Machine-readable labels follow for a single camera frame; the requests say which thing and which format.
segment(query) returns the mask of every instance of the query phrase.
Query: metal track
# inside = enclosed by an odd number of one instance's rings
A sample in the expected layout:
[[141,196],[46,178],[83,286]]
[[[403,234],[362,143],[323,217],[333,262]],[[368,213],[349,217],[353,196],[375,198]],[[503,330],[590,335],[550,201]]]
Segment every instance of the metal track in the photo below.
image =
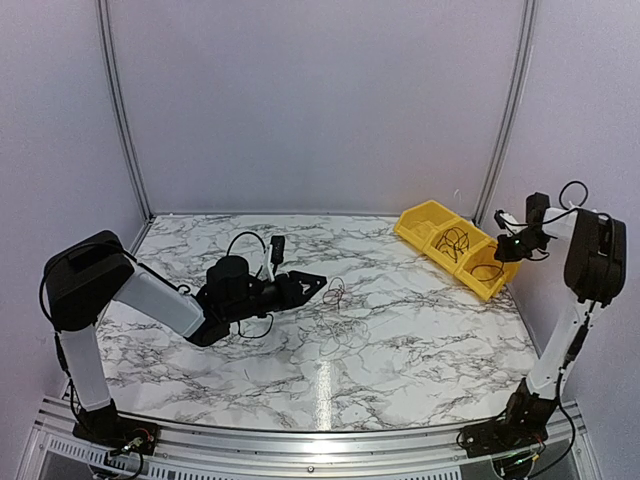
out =
[[100,46],[102,48],[102,56],[105,63],[107,73],[107,83],[109,86],[109,94],[111,96],[111,104],[118,129],[118,136],[122,144],[127,171],[136,201],[140,212],[145,220],[149,221],[153,218],[153,211],[149,204],[149,197],[142,179],[142,171],[138,163],[138,156],[133,144],[133,137],[127,120],[127,113],[124,106],[124,98],[120,87],[120,77],[118,75],[118,67],[116,64],[116,52],[113,43],[113,32],[111,29],[111,18],[109,16],[108,0],[96,0],[96,8],[98,14],[98,27],[100,29]]
[[516,52],[516,61],[511,76],[511,85],[509,87],[509,95],[507,96],[507,104],[505,106],[502,117],[502,124],[498,133],[498,139],[493,150],[489,170],[480,192],[480,197],[476,204],[475,213],[473,214],[473,222],[481,225],[487,214],[493,192],[496,188],[498,176],[504,163],[511,138],[511,131],[516,118],[516,112],[522,98],[524,90],[525,78],[529,67],[529,59],[531,58],[531,46],[533,43],[533,32],[536,21],[536,12],[538,10],[538,0],[525,0],[522,10],[522,23],[520,25],[520,39],[518,40],[518,49]]
[[[579,433],[585,433],[575,403],[568,404],[567,409]],[[125,416],[149,419],[140,415]],[[467,459],[456,445],[463,423],[393,431],[297,433],[152,420],[161,427],[156,453],[146,459],[146,478],[153,479],[178,479],[177,473],[169,472],[184,469],[200,472],[199,475],[213,472],[218,477],[212,476],[212,479],[229,480],[300,477],[404,480],[422,476],[426,479],[434,471],[449,472],[467,463],[487,460]],[[71,436],[73,425],[74,418],[66,401],[45,398],[36,419],[38,431],[82,444]],[[559,413],[552,417],[548,430],[548,444],[566,440],[571,435],[568,422]],[[154,471],[164,473],[153,476]]]

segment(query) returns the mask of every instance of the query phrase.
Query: white marble surface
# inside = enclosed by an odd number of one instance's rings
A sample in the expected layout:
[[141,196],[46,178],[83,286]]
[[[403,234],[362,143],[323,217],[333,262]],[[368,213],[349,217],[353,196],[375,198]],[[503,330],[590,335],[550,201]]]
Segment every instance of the white marble surface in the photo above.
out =
[[[195,347],[112,304],[99,329],[121,410],[183,422],[277,430],[377,430],[497,414],[535,361],[506,291],[489,303],[393,233],[395,219],[163,216],[138,257],[200,287],[230,240],[253,230],[287,239],[281,271],[341,277],[340,310],[322,302],[275,317],[260,340],[232,334]],[[259,266],[251,237],[234,253]],[[258,335],[268,320],[243,322]]]

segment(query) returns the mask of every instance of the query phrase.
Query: marble table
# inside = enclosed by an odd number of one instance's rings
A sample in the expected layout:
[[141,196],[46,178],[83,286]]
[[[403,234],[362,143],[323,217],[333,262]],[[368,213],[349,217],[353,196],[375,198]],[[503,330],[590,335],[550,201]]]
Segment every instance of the marble table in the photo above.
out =
[[[236,327],[208,348],[112,304],[98,330],[123,411],[181,422],[297,431],[438,425],[497,414],[536,354],[506,290],[488,303],[394,233],[394,218],[161,216],[138,257],[195,291],[243,230],[284,234],[281,271],[340,277],[322,301],[276,314],[262,339]],[[234,253],[259,262],[243,237]],[[268,320],[242,323],[259,335]]]

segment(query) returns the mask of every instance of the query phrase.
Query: yellow plastic container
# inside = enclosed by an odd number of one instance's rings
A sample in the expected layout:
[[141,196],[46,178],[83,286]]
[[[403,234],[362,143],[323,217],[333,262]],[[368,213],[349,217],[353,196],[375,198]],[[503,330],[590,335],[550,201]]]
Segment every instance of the yellow plastic container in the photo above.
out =
[[496,295],[520,269],[519,262],[495,260],[497,242],[435,200],[406,210],[394,230],[484,301]]

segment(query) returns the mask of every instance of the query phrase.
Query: robotic arm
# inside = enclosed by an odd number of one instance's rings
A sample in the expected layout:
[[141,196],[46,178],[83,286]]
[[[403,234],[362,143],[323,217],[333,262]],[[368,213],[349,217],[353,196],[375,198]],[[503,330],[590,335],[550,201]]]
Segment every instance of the robotic arm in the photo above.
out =
[[[249,273],[242,257],[221,258],[207,270],[206,283],[195,296],[139,263],[112,232],[98,233],[51,258],[40,299],[46,286],[58,358],[81,405],[74,435],[120,449],[142,438],[143,444],[135,446],[146,454],[157,438],[157,425],[120,417],[109,394],[95,331],[109,302],[129,305],[188,342],[207,347],[226,337],[231,323],[300,307],[326,285],[325,277],[303,272],[275,275],[284,260],[284,237],[274,236],[265,253],[258,276]],[[140,431],[146,435],[140,437]]]
[[[504,415],[461,431],[460,446],[470,458],[494,455],[537,444],[548,438],[546,425],[584,341],[602,310],[620,293],[625,281],[626,227],[607,214],[583,208],[561,210],[549,197],[527,198],[526,223],[498,210],[495,219],[508,234],[498,236],[495,259],[516,262],[544,251],[550,239],[569,242],[564,281],[572,302],[558,320],[547,347],[507,403]],[[499,466],[502,478],[527,476],[531,461]]]

